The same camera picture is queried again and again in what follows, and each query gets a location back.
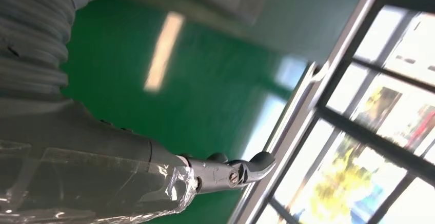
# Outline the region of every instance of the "window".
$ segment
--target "window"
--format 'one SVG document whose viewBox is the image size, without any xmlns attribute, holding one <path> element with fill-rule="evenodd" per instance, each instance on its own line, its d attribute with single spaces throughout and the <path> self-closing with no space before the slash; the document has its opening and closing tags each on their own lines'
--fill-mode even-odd
<svg viewBox="0 0 435 224">
<path fill-rule="evenodd" d="M 374 2 L 253 223 L 433 222 L 434 5 Z"/>
</svg>

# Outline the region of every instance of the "wall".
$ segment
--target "wall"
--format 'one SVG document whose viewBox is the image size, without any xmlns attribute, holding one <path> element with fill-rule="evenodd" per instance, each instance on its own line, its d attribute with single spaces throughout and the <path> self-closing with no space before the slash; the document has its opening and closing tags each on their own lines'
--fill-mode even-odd
<svg viewBox="0 0 435 224">
<path fill-rule="evenodd" d="M 231 35 L 323 64 L 359 0 L 265 0 L 253 26 L 201 0 L 135 0 L 185 13 Z"/>
<path fill-rule="evenodd" d="M 249 158 L 266 142 L 305 63 L 185 20 L 161 87 L 144 90 L 167 15 L 129 0 L 97 0 L 79 11 L 63 93 L 173 153 Z M 151 223 L 222 224 L 239 196 L 200 195 L 185 212 Z"/>
</svg>

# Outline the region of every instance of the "glass pane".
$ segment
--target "glass pane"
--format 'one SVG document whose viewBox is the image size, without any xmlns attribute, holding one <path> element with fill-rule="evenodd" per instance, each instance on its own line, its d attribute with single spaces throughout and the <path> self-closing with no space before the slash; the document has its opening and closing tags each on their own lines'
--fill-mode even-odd
<svg viewBox="0 0 435 224">
<path fill-rule="evenodd" d="M 256 118 L 254 128 L 249 135 L 248 145 L 242 155 L 242 160 L 251 160 L 258 151 L 262 151 L 272 130 L 280 118 L 286 101 L 278 96 L 268 94 L 263 107 Z"/>
<path fill-rule="evenodd" d="M 275 199 L 282 205 L 288 205 L 302 182 L 312 175 L 312 173 L 309 172 L 310 168 L 321 153 L 332 131 L 333 126 L 324 120 L 319 120 L 316 125 L 314 125 L 304 146 L 293 162 L 293 165 L 296 167 L 290 167 L 275 192 Z"/>
<path fill-rule="evenodd" d="M 434 205 L 433 186 L 417 178 L 393 203 L 380 223 L 432 224 L 435 219 Z"/>
<path fill-rule="evenodd" d="M 355 56 L 370 62 L 378 59 L 405 14 L 405 9 L 385 6 L 376 16 Z"/>
<path fill-rule="evenodd" d="M 328 106 L 343 114 L 358 92 L 356 87 L 360 87 L 363 84 L 367 73 L 366 68 L 355 64 L 350 65 L 329 99 Z"/>
<path fill-rule="evenodd" d="M 354 69 L 349 68 L 347 71 L 352 76 Z M 368 87 L 353 86 L 345 90 L 337 88 L 327 106 L 342 111 L 344 107 L 334 100 L 346 98 L 346 95 L 351 95 L 358 89 L 365 90 L 364 95 L 360 100 L 355 100 L 358 104 L 352 115 L 345 116 L 416 155 L 421 155 L 435 136 L 435 94 L 379 74 Z"/>
<path fill-rule="evenodd" d="M 256 224 L 286 224 L 287 222 L 271 206 L 267 205 Z"/>
<path fill-rule="evenodd" d="M 301 223 L 366 223 L 405 173 L 342 132 L 313 175 L 284 205 Z"/>
<path fill-rule="evenodd" d="M 414 17 L 385 63 L 385 68 L 435 86 L 435 15 Z"/>
</svg>

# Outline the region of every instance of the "window bar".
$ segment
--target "window bar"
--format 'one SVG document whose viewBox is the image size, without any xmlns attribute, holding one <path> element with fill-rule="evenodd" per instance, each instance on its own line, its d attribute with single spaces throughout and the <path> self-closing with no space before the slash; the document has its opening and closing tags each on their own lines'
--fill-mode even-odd
<svg viewBox="0 0 435 224">
<path fill-rule="evenodd" d="M 286 220 L 288 224 L 299 224 L 299 221 L 296 220 L 291 214 L 284 209 L 284 207 L 275 199 L 272 198 L 270 200 L 270 205 L 278 212 L 278 214 Z"/>
<path fill-rule="evenodd" d="M 360 143 L 368 145 L 399 167 L 407 169 L 411 174 L 435 186 L 435 166 L 430 162 L 415 156 L 412 152 L 389 142 L 326 107 L 318 107 L 317 115 L 337 126 Z"/>
<path fill-rule="evenodd" d="M 435 13 L 435 0 L 386 0 L 386 4 L 414 11 Z"/>
<path fill-rule="evenodd" d="M 363 61 L 363 60 L 359 60 L 359 59 L 356 59 L 356 58 L 353 58 L 353 59 L 352 59 L 352 62 L 353 62 L 353 63 L 356 63 L 356 64 L 358 64 L 358 65 L 364 66 L 364 67 L 366 67 L 366 68 L 372 69 L 372 70 L 374 70 L 374 71 L 377 71 L 377 72 L 380 72 L 380 73 L 386 74 L 386 75 L 388 75 L 388 76 L 390 76 L 390 77 L 393 77 L 393 78 L 399 79 L 399 80 L 401 80 L 401 81 L 403 81 L 403 82 L 406 82 L 406 83 L 411 84 L 411 85 L 413 85 L 413 86 L 419 87 L 419 88 L 424 89 L 424 90 L 426 90 L 426 91 L 429 91 L 429 92 L 435 93 L 435 87 L 432 86 L 432 85 L 430 85 L 430 84 L 426 84 L 426 83 L 421 82 L 421 81 L 419 81 L 419 80 L 416 80 L 416 79 L 413 79 L 413 78 L 407 77 L 407 76 L 405 76 L 405 75 L 401 75 L 401 74 L 399 74 L 399 73 L 396 73 L 396 72 L 393 72 L 393 71 L 390 71 L 390 70 L 384 69 L 384 68 L 382 68 L 382 67 L 379 67 L 379 66 L 373 65 L 373 64 L 371 64 L 371 63 L 367 63 L 367 62 L 365 62 L 365 61 Z"/>
<path fill-rule="evenodd" d="M 435 139 L 430 143 L 426 150 L 422 153 L 421 157 L 424 158 L 426 154 L 432 149 L 435 144 Z M 405 177 L 399 182 L 396 188 L 391 192 L 391 194 L 382 202 L 381 206 L 372 215 L 367 224 L 376 224 L 385 216 L 393 203 L 402 195 L 402 193 L 408 188 L 408 186 L 416 179 L 414 175 L 406 173 Z"/>
</svg>

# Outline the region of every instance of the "gray flexible hose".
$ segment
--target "gray flexible hose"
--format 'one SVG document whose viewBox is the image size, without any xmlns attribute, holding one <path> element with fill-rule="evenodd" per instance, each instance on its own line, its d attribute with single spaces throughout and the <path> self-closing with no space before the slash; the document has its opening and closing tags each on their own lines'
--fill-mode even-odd
<svg viewBox="0 0 435 224">
<path fill-rule="evenodd" d="M 75 11 L 91 0 L 0 0 L 0 96 L 64 99 Z"/>
</svg>

